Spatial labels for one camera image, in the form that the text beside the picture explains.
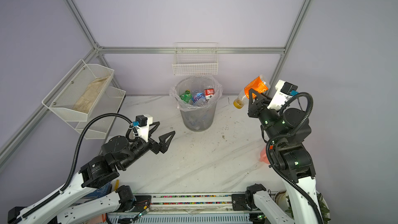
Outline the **green Sprite bottle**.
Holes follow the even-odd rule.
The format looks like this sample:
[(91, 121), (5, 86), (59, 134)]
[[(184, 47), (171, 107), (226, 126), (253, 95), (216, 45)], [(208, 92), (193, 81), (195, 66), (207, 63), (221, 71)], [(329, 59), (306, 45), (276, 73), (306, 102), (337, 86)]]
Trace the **green Sprite bottle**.
[(186, 90), (182, 95), (180, 95), (180, 99), (187, 104), (191, 104), (192, 101), (192, 93), (190, 90)]

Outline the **red label clear bottle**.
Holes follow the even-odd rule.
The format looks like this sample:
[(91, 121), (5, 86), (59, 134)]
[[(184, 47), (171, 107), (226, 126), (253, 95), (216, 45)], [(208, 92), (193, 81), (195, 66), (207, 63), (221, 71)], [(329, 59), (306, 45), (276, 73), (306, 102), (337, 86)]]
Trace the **red label clear bottle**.
[(215, 95), (214, 88), (208, 88), (204, 90), (204, 95), (206, 100), (210, 100)]

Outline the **large crushed blue label bottle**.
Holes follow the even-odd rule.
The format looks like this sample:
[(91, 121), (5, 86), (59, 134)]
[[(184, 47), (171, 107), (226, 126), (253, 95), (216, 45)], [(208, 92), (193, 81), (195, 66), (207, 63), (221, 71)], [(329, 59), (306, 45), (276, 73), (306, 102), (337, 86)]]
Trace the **large crushed blue label bottle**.
[(207, 105), (207, 100), (205, 99), (204, 92), (198, 92), (192, 97), (193, 106), (202, 107)]

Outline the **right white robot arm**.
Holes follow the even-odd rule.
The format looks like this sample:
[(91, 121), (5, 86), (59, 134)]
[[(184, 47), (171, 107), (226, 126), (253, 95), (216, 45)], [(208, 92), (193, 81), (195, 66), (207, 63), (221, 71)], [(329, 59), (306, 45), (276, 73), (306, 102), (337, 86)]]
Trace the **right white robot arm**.
[(303, 145), (311, 134), (309, 117), (314, 107), (307, 92), (296, 92), (290, 83), (277, 89), (273, 97), (255, 89), (248, 91), (248, 116), (261, 122), (269, 167), (284, 181), (293, 217), (286, 215), (260, 184), (249, 186), (246, 201), (259, 209), (272, 224), (322, 224), (317, 198), (313, 160)]

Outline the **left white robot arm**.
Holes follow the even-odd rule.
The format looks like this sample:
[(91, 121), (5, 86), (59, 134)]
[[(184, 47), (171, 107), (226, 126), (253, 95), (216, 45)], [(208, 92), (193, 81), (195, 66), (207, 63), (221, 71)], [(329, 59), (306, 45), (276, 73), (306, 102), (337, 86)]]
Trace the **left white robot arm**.
[[(99, 120), (116, 117), (125, 120), (129, 126), (125, 135), (111, 138), (102, 145), (102, 153), (77, 170), (77, 161), (85, 134)], [(119, 177), (126, 169), (148, 151), (154, 154), (166, 153), (176, 132), (171, 131), (152, 139), (160, 122), (154, 122), (149, 115), (136, 116), (135, 121), (118, 113), (106, 113), (93, 118), (82, 130), (77, 141), (70, 173), (66, 182), (50, 195), (31, 206), (14, 207), (8, 212), (9, 224), (47, 224), (83, 196), (94, 192)]]

